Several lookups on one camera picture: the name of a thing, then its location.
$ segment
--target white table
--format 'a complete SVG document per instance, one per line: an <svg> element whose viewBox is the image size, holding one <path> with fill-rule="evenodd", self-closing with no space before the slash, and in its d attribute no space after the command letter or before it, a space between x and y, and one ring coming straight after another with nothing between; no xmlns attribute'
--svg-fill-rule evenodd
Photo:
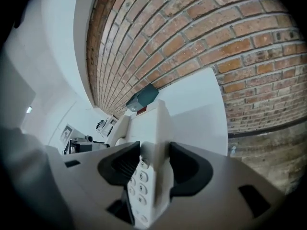
<svg viewBox="0 0 307 230"><path fill-rule="evenodd" d="M175 142L227 156L227 120L214 72L206 68L160 90L175 129ZM125 115L133 112L127 110Z"/></svg>

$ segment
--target gray wall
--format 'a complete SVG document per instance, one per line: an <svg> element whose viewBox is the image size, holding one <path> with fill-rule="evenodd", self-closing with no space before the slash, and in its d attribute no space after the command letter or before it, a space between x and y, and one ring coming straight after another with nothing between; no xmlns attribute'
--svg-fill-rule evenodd
<svg viewBox="0 0 307 230"><path fill-rule="evenodd" d="M6 54L0 55L0 125L20 127L35 92L13 67Z"/></svg>

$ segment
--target ceiling light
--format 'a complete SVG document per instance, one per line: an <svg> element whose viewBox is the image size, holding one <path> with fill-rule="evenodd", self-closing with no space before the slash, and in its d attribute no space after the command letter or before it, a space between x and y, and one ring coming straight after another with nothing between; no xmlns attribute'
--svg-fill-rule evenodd
<svg viewBox="0 0 307 230"><path fill-rule="evenodd" d="M32 107L30 106L27 110L27 113L30 113L32 111Z"/></svg>

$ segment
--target black baseboard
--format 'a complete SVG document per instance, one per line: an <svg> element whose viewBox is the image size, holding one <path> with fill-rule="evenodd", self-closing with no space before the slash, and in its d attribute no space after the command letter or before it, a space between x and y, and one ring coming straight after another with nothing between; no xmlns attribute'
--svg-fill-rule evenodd
<svg viewBox="0 0 307 230"><path fill-rule="evenodd" d="M297 119L297 120L294 120L294 121L291 121L291 122L288 122L288 123L285 123L285 124L282 124L282 125L277 125L277 126L274 126L274 127L257 129L257 130L248 131L248 132L228 133L228 139L246 137L246 136L256 136L256 135L260 135L260 134L263 134L263 133L270 133L270 132L282 130L282 129L285 129L285 128L289 128L289 127L294 126L294 125L301 124L305 121L307 121L307 116L302 117L302 118Z"/></svg>

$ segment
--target red label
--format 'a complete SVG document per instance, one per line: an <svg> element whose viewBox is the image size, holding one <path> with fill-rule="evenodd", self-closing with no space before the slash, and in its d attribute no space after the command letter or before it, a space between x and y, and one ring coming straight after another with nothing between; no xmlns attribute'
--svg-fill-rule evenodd
<svg viewBox="0 0 307 230"><path fill-rule="evenodd" d="M146 109L147 109L147 106L143 107L141 110L137 111L136 116L143 113L143 112L146 112Z"/></svg>

